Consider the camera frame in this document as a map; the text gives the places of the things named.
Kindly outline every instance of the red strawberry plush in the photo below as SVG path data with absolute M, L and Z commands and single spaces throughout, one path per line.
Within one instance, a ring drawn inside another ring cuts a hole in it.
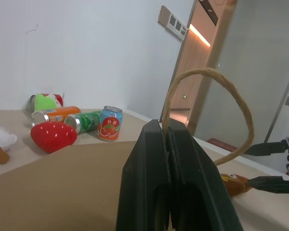
M 44 122 L 31 129 L 33 141 L 47 153 L 72 145 L 77 139 L 76 131 L 60 122 Z

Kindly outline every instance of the light switch panel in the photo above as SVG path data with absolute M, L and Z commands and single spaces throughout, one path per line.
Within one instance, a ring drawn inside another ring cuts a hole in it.
M 166 6 L 160 8 L 158 22 L 175 34 L 179 39 L 184 40 L 186 35 L 186 26 L 167 9 Z

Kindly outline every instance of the light strip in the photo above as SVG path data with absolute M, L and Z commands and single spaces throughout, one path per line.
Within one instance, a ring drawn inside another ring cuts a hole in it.
M 194 26 L 192 24 L 189 25 L 189 29 L 198 37 L 200 38 L 200 40 L 206 44 L 208 47 L 210 47 L 211 45 L 209 44 L 209 42 L 199 33 L 199 31 L 196 30 L 196 28 L 194 28 Z

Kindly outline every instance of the green can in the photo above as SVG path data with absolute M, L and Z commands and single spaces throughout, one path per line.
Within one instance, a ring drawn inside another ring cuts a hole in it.
M 64 123 L 70 125 L 77 134 L 97 129 L 102 111 L 68 115 Z

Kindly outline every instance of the green plush toy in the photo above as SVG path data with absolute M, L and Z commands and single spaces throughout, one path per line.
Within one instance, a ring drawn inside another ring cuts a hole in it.
M 58 108 L 58 107 L 62 107 L 62 106 L 58 102 L 55 95 L 49 94 L 47 96 L 43 96 L 42 94 L 36 94 L 34 111 L 54 109 L 54 108 Z

